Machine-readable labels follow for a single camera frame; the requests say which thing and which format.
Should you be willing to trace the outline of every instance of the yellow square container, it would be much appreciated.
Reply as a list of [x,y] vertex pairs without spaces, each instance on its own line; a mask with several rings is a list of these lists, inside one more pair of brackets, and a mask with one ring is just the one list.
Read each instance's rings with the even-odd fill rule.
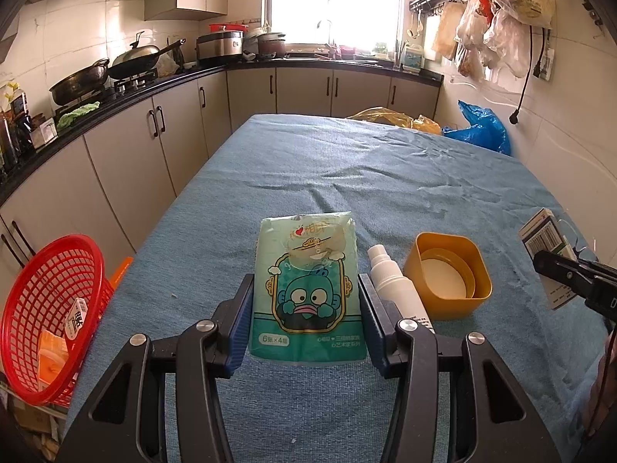
[[[430,248],[445,248],[465,261],[473,273],[476,289],[473,297],[461,299],[444,299],[437,296],[428,286],[422,269],[422,253]],[[411,251],[403,267],[403,275],[416,287],[428,316],[431,320],[453,320],[464,318],[486,301],[493,290],[491,277],[477,245],[470,239],[459,235],[443,233],[420,233],[411,246]]]

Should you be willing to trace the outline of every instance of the blue tablecloth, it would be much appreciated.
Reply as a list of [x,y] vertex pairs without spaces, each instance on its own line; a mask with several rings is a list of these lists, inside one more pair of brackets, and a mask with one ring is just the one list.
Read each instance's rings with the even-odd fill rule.
[[[360,272],[369,270],[373,244],[384,244],[402,265],[420,232],[476,242],[493,296],[471,317],[433,322],[435,329],[484,333],[569,459],[570,403],[607,332],[580,298],[547,309],[517,237],[543,206],[563,215],[519,161],[463,142],[351,120],[255,116],[199,171],[141,248],[94,337],[69,422],[132,334],[179,334],[233,296],[254,269],[261,219],[350,210]],[[445,379],[440,387],[438,461],[448,436]],[[369,361],[311,368],[246,355],[218,388],[236,462],[356,463],[379,461],[396,382]],[[173,391],[167,404],[169,461],[178,462]]]

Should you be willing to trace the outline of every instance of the window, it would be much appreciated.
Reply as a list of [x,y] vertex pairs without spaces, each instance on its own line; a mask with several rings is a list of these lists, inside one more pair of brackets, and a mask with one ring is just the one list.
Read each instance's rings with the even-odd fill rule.
[[400,0],[269,0],[268,22],[288,43],[334,41],[362,51],[385,43],[393,51],[400,8]]

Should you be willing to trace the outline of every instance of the cartoon character print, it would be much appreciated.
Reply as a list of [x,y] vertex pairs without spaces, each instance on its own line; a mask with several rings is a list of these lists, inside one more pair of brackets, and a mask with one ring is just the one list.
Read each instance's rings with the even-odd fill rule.
[[276,315],[292,330],[324,330],[337,318],[341,295],[335,294],[328,270],[319,265],[294,278],[276,296]]

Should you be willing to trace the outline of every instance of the rice cooker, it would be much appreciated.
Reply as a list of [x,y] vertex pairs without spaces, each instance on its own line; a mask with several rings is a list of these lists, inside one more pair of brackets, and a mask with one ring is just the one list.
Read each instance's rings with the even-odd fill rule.
[[200,66],[226,64],[242,59],[242,31],[215,31],[197,38]]

